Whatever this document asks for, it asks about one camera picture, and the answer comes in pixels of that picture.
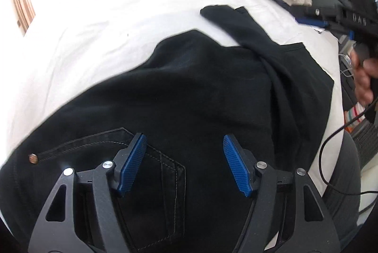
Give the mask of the right hand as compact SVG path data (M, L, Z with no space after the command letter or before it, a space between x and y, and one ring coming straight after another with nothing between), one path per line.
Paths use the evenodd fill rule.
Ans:
M377 78L377 59L369 58L361 62L355 50L351 50L350 58L356 98L362 106L366 107L374 100L370 79Z

